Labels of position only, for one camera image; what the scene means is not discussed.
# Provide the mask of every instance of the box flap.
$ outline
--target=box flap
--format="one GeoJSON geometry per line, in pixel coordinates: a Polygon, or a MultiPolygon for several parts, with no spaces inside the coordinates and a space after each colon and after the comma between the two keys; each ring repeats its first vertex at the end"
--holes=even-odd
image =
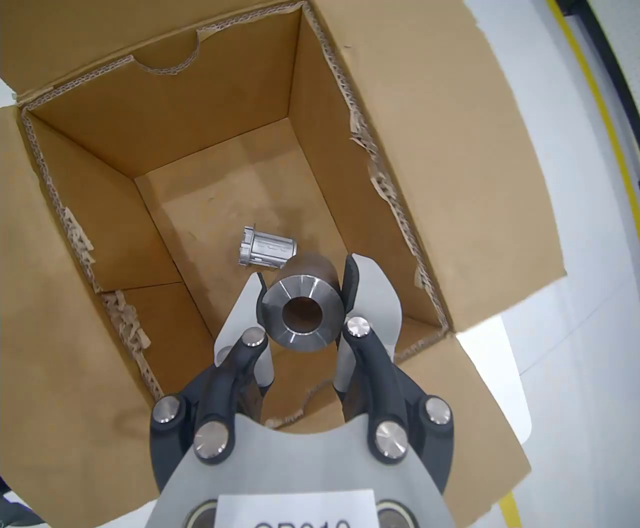
{"type": "MultiPolygon", "coordinates": [[[[449,336],[401,365],[454,415],[454,452],[444,498],[456,526],[469,526],[531,470],[515,434],[458,340],[449,336]]],[[[344,423],[339,402],[286,430],[326,431],[344,423]]]]}
{"type": "Polygon", "coordinates": [[[148,391],[71,256],[11,107],[0,174],[2,477],[51,526],[97,526],[157,496],[148,391]]]}
{"type": "Polygon", "coordinates": [[[564,275],[543,175],[461,0],[315,0],[456,330],[564,275]]]}
{"type": "Polygon", "coordinates": [[[70,0],[0,3],[0,77],[20,97],[165,33],[260,0],[70,0]]]}

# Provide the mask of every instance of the metal bolt head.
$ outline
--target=metal bolt head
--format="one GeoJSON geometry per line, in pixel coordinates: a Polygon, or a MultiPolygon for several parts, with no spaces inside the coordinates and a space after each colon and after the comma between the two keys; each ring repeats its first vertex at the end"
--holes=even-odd
{"type": "Polygon", "coordinates": [[[364,317],[356,316],[347,321],[347,331],[354,337],[365,337],[371,331],[371,326],[364,317]]]}
{"type": "Polygon", "coordinates": [[[229,430],[222,422],[211,421],[200,426],[193,439],[196,455],[203,460],[217,457],[229,442],[229,430]]]}
{"type": "Polygon", "coordinates": [[[451,421],[451,408],[443,399],[436,396],[429,398],[425,404],[429,420],[439,426],[444,426],[451,421]]]}
{"type": "Polygon", "coordinates": [[[252,326],[243,332],[241,339],[247,346],[254,347],[261,345],[265,337],[266,334],[260,326],[252,326]]]}
{"type": "Polygon", "coordinates": [[[383,500],[378,503],[377,508],[380,528],[415,528],[409,511],[397,502],[383,500]]]}
{"type": "Polygon", "coordinates": [[[180,410],[180,400],[175,396],[165,396],[159,400],[151,413],[159,424],[167,424],[173,420],[180,410]]]}
{"type": "Polygon", "coordinates": [[[386,458],[397,460],[406,454],[409,440],[406,431],[396,422],[381,422],[376,427],[376,447],[386,458]]]}

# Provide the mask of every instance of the cylinder bore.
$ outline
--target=cylinder bore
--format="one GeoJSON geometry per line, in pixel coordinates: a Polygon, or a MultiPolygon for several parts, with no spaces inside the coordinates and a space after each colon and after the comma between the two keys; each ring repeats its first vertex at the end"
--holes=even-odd
{"type": "Polygon", "coordinates": [[[294,256],[267,290],[260,309],[267,333],[279,345],[299,352],[326,347],[344,323],[333,264],[318,253],[294,256]]]}

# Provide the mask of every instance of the metal part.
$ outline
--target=metal part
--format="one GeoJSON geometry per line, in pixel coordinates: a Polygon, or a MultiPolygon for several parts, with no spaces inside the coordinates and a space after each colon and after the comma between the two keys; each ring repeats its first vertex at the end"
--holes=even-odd
{"type": "Polygon", "coordinates": [[[222,453],[229,441],[229,430],[215,420],[200,426],[193,439],[193,449],[199,458],[210,460],[222,453]]]}
{"type": "Polygon", "coordinates": [[[159,424],[167,424],[176,417],[179,410],[180,400],[175,396],[165,396],[156,403],[151,414],[159,424]]]}
{"type": "Polygon", "coordinates": [[[261,345],[266,334],[260,326],[252,326],[247,328],[242,334],[242,342],[247,346],[254,347],[261,345]]]}
{"type": "Polygon", "coordinates": [[[248,225],[240,242],[238,264],[282,268],[297,252],[298,244],[294,239],[261,233],[255,230],[255,225],[248,225]]]}
{"type": "Polygon", "coordinates": [[[392,500],[378,503],[378,522],[380,528],[416,528],[411,513],[392,500]]]}
{"type": "Polygon", "coordinates": [[[376,447],[386,458],[397,460],[406,454],[409,440],[401,425],[390,420],[376,427],[376,447]]]}
{"type": "Polygon", "coordinates": [[[317,253],[296,255],[279,272],[260,309],[267,333],[279,345],[298,352],[326,347],[344,324],[333,264],[317,253]]]}
{"type": "Polygon", "coordinates": [[[371,327],[364,317],[352,317],[347,321],[347,330],[354,337],[365,337],[370,332],[371,327]]]}
{"type": "Polygon", "coordinates": [[[213,528],[216,523],[216,509],[218,501],[208,500],[194,508],[187,517],[185,528],[213,528]]]}
{"type": "Polygon", "coordinates": [[[433,396],[424,405],[429,415],[429,420],[439,426],[444,426],[451,420],[451,408],[443,399],[433,396]]]}

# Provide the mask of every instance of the corrugated cardboard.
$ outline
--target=corrugated cardboard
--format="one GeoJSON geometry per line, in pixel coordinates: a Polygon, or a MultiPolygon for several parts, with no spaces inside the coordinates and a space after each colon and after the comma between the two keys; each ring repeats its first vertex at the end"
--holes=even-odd
{"type": "MultiPolygon", "coordinates": [[[[139,0],[127,6],[116,2],[108,14],[83,5],[56,25],[58,15],[47,19],[47,8],[9,2],[2,7],[0,74],[19,92],[46,89],[62,77],[91,77],[49,92],[61,95],[39,100],[24,115],[31,116],[41,143],[35,152],[49,167],[60,200],[77,211],[96,246],[96,283],[105,291],[123,290],[126,302],[138,309],[151,345],[130,352],[146,360],[141,368],[153,371],[155,381],[145,379],[156,383],[155,394],[176,390],[211,361],[211,333],[241,288],[230,241],[236,223],[238,230],[250,223],[247,211],[302,233],[304,243],[311,240],[335,260],[346,251],[378,260],[406,316],[399,356],[420,351],[403,368],[425,391],[444,396],[456,416],[445,498],[464,526],[514,486],[528,466],[460,345],[448,336],[424,348],[448,328],[477,323],[563,274],[544,180],[515,102],[460,2],[318,0],[316,16],[326,33],[305,7],[302,16],[299,10],[280,10],[194,37],[192,30],[209,17],[250,3],[209,6],[189,0],[163,10],[139,0]],[[91,30],[101,17],[111,32],[91,30]],[[5,27],[6,20],[15,23],[5,27]],[[47,45],[19,40],[14,28],[26,24],[41,30],[47,45]],[[198,41],[198,54],[190,54],[198,41]],[[131,57],[99,70],[100,76],[85,67],[129,52],[131,57]],[[154,68],[185,62],[154,72],[136,59],[154,68]],[[370,136],[363,135],[364,120],[370,136]],[[241,185],[243,174],[250,187],[241,185]],[[141,198],[131,181],[139,176],[141,198]],[[280,192],[279,186],[298,190],[280,192]],[[252,191],[260,198],[247,207],[252,191]],[[109,207],[101,195],[109,198],[109,207]],[[382,196],[393,199],[393,214],[382,196]],[[208,209],[210,198],[224,215],[208,209]],[[237,212],[225,210],[225,203],[237,212]],[[305,214],[288,214],[300,208],[305,214]],[[208,221],[210,226],[201,227],[208,221]],[[131,233],[122,237],[132,242],[123,250],[108,230],[125,231],[127,225],[131,233]],[[147,245],[153,250],[146,252],[147,245]],[[223,250],[216,255],[218,248],[223,250]],[[146,273],[155,254],[158,268],[146,273]],[[215,268],[212,282],[203,280],[207,266],[215,268]],[[230,280],[221,289],[223,277],[230,280]]],[[[3,194],[3,215],[10,216],[1,232],[12,249],[2,266],[3,287],[10,292],[2,300],[2,325],[12,328],[1,336],[3,357],[10,358],[0,369],[2,380],[8,380],[2,391],[19,394],[21,387],[29,388],[28,407],[3,398],[3,438],[12,426],[27,434],[9,435],[1,473],[51,524],[96,525],[153,495],[147,480],[148,394],[140,394],[131,379],[139,377],[115,345],[100,298],[76,275],[79,267],[60,253],[65,244],[54,228],[56,212],[38,194],[38,167],[25,154],[29,143],[21,141],[15,113],[0,115],[6,136],[3,187],[10,191],[3,194]],[[34,324],[38,332],[31,330],[34,324]],[[61,365],[64,373],[52,376],[61,365]],[[41,383],[32,380],[33,373],[41,383]],[[97,378],[101,384],[89,393],[97,378]],[[74,380],[81,401],[69,389],[74,380]],[[112,396],[111,389],[118,394],[112,396]],[[97,417],[89,414],[94,408],[97,417]],[[129,420],[124,432],[116,419],[121,415],[129,420]],[[43,436],[54,439],[46,453],[43,436]],[[56,460],[63,461],[57,489],[41,493],[35,477],[25,475],[45,472],[56,460]],[[141,481],[123,479],[125,468],[136,468],[141,481]],[[86,507],[61,508],[65,493],[86,507]]],[[[276,383],[266,411],[278,417],[293,411],[311,384],[332,373],[334,358],[335,348],[314,356],[276,351],[276,383]]],[[[333,424],[332,402],[330,388],[320,391],[296,431],[333,424]]]]}
{"type": "Polygon", "coordinates": [[[52,526],[93,527],[157,495],[149,394],[0,109],[0,474],[52,526]]]}

